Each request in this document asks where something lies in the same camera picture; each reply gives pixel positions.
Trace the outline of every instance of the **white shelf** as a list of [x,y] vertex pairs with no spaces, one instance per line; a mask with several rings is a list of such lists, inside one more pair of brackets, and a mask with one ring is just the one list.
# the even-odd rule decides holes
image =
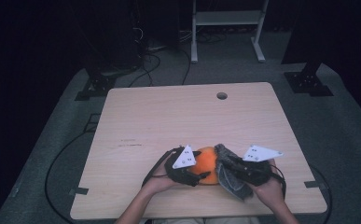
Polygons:
[[258,24],[260,15],[260,10],[197,12],[196,25]]

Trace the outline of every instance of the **white label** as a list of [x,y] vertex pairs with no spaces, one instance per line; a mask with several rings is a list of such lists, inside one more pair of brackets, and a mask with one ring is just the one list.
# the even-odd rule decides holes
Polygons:
[[283,153],[273,149],[259,146],[250,146],[243,156],[244,161],[267,161],[283,156]]
[[192,148],[190,145],[187,145],[181,152],[179,158],[174,162],[172,166],[174,169],[179,169],[183,167],[193,166],[197,162],[195,161],[194,154],[192,153]]

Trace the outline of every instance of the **floor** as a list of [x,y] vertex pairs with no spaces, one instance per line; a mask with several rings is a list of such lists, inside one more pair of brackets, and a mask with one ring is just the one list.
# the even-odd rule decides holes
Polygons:
[[[218,35],[215,38],[221,41],[200,43],[195,64],[189,63],[189,42],[179,49],[151,52],[145,56],[145,70],[118,78],[115,88],[270,82],[315,178],[321,183],[326,180],[321,190],[332,205],[332,210],[324,214],[298,214],[297,218],[302,223],[324,223],[327,217],[327,223],[361,223],[360,107],[340,76],[324,64],[317,76],[333,96],[295,94],[284,73],[298,72],[304,64],[281,64],[291,34],[262,33],[265,63],[257,61],[250,43],[252,35]],[[150,47],[158,48],[160,43],[156,41]],[[153,70],[150,77],[142,76],[146,70]],[[95,114],[100,114],[104,106],[104,97],[75,101],[87,80],[85,70],[80,70],[64,91],[0,211],[0,223],[113,223],[76,221],[69,216],[93,139],[93,132],[84,132],[85,126],[93,127],[98,122],[99,115]],[[272,216],[259,217],[259,221],[276,223]]]

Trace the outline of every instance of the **wire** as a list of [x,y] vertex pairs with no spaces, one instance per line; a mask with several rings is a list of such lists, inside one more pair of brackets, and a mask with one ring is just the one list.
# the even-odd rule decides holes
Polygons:
[[[211,9],[211,7],[212,7],[212,5],[213,5],[213,2],[214,2],[214,0],[211,0],[211,1],[209,2],[209,5],[208,5],[208,7],[205,9],[205,11],[216,11],[216,10],[217,10],[218,3],[220,2],[220,0],[217,0],[217,1],[215,2],[214,8]],[[204,28],[204,26],[200,26],[200,27],[197,29],[197,31],[196,31],[197,42],[198,42],[198,43],[202,43],[202,44],[203,44],[203,43],[214,44],[214,43],[216,43],[216,42],[223,41],[223,40],[227,39],[227,36],[223,34],[223,35],[224,35],[224,38],[220,38],[220,37],[217,36],[217,35],[211,35],[211,36],[216,37],[216,40],[215,40],[215,41],[212,41],[212,42],[200,41],[200,36],[201,36],[201,35],[202,35],[202,37],[205,37],[205,38],[206,38],[206,35],[207,35],[207,34],[201,34],[201,35],[199,35],[199,33],[203,30],[203,28]],[[192,31],[180,31],[179,33],[180,33],[180,34],[181,34],[181,33],[187,33],[186,35],[181,36],[181,37],[179,38],[179,42],[180,42],[180,43],[186,43],[186,41],[189,40],[189,39],[192,37]]]
[[156,56],[156,55],[154,55],[154,54],[146,54],[146,55],[156,58],[156,59],[158,60],[158,63],[157,63],[153,68],[151,68],[150,70],[146,70],[146,69],[143,67],[143,69],[145,70],[145,72],[144,72],[142,75],[136,77],[136,78],[131,82],[131,84],[128,86],[128,88],[131,87],[131,86],[133,85],[133,83],[135,83],[139,78],[141,78],[141,77],[143,77],[143,76],[145,76],[145,75],[148,75],[148,76],[149,76],[150,85],[152,85],[152,77],[151,77],[151,75],[150,75],[150,72],[154,71],[156,68],[158,68],[158,67],[160,66],[160,57],[158,57],[158,56]]
[[325,184],[325,186],[326,186],[326,190],[327,190],[327,193],[328,193],[328,206],[327,206],[326,218],[325,218],[325,221],[323,222],[323,224],[326,224],[326,223],[328,222],[329,218],[331,217],[331,212],[332,212],[332,201],[333,201],[333,199],[332,199],[331,188],[330,188],[330,186],[328,185],[328,182],[327,182],[326,178],[323,176],[323,174],[322,174],[315,166],[311,165],[310,163],[308,163],[308,164],[309,164],[309,166],[310,166],[311,168],[314,169],[314,171],[315,171],[317,174],[320,175],[320,177],[322,177],[323,182],[324,182],[324,184]]
[[140,28],[138,28],[138,27],[133,27],[133,30],[138,30],[138,31],[140,31],[140,37],[139,37],[139,40],[142,40],[142,39],[143,39],[143,35],[144,35],[143,30],[142,30],[142,29],[140,29]]
[[155,178],[163,178],[166,177],[168,175],[152,175],[151,177],[155,177]]
[[183,50],[183,49],[180,49],[181,51],[183,51],[184,54],[186,54],[187,56],[187,61],[188,61],[188,67],[187,67],[187,71],[186,71],[186,74],[184,75],[183,77],[183,81],[181,82],[181,85],[184,85],[185,82],[186,82],[186,78],[188,76],[188,73],[189,73],[189,68],[191,66],[191,59],[189,58],[189,55]]
[[215,44],[227,39],[226,34],[222,34],[222,35],[224,37],[220,37],[219,35],[212,35],[209,33],[202,33],[201,35],[198,35],[197,41],[200,44]]
[[282,171],[277,168],[277,166],[271,165],[271,167],[275,168],[277,171],[279,171],[280,175],[282,176],[283,179],[285,179],[285,176],[283,175]]
[[149,53],[154,53],[154,52],[158,52],[158,51],[161,51],[161,50],[164,50],[168,48],[168,46],[160,46],[160,47],[155,47],[155,48],[148,48],[147,51]]
[[79,134],[78,136],[76,136],[75,138],[73,138],[70,142],[68,142],[62,149],[61,151],[55,156],[54,160],[51,162],[49,169],[47,171],[46,174],[46,180],[44,182],[44,193],[46,196],[46,200],[49,203],[49,206],[52,208],[52,210],[61,218],[63,219],[65,222],[69,223],[69,224],[73,224],[73,222],[65,217],[63,214],[61,214],[60,211],[58,211],[58,209],[54,206],[54,204],[52,203],[51,199],[49,198],[49,188],[48,188],[48,182],[49,182],[49,174],[51,172],[51,169],[53,167],[53,165],[55,164],[56,160],[58,160],[58,158],[62,155],[62,153],[70,146],[72,145],[78,138],[80,138],[81,136],[83,136],[85,133],[93,133],[93,130],[96,129],[96,126],[93,126],[92,128],[89,129],[84,129],[84,131]]

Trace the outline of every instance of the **orange object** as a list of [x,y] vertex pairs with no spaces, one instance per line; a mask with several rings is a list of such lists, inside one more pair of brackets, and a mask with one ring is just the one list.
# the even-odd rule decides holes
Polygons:
[[198,149],[198,151],[200,151],[201,154],[195,157],[197,164],[191,166],[188,170],[196,175],[210,171],[211,173],[206,178],[200,180],[200,184],[218,184],[217,174],[215,173],[215,160],[217,159],[215,148],[203,147]]

